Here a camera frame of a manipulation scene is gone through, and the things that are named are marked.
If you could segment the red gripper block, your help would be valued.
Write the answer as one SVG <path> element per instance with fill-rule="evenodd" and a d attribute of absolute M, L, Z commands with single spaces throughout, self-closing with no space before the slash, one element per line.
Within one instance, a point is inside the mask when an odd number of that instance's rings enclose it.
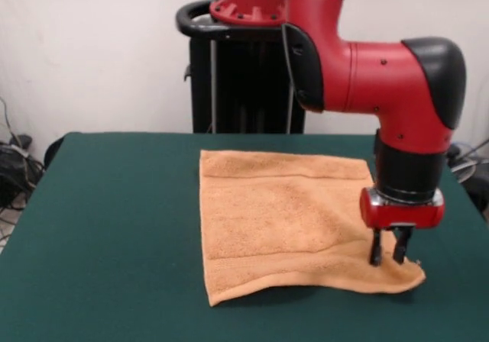
<path fill-rule="evenodd" d="M 397 242 L 393 259 L 403 263 L 413 228 L 429 229 L 437 227 L 445 213 L 445 199 L 440 189 L 426 204 L 404 204 L 392 202 L 382 197 L 374 187 L 363 188 L 360 194 L 361 218 L 365 225 L 373 229 L 373 239 L 369 263 L 381 265 L 381 232 L 396 227 Z"/>

